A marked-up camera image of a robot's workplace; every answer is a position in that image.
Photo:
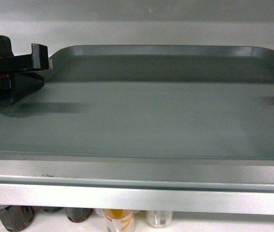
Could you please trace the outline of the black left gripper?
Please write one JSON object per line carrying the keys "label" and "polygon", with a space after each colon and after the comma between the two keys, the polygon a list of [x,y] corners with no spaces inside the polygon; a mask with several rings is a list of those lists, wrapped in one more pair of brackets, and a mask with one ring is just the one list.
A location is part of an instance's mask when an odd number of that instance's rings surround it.
{"label": "black left gripper", "polygon": [[[17,71],[43,71],[53,68],[47,46],[33,43],[30,54],[15,57],[10,38],[0,35],[0,59],[12,57],[15,58],[14,69]],[[34,72],[0,74],[0,107],[12,106],[41,89],[44,84],[44,78]]]}

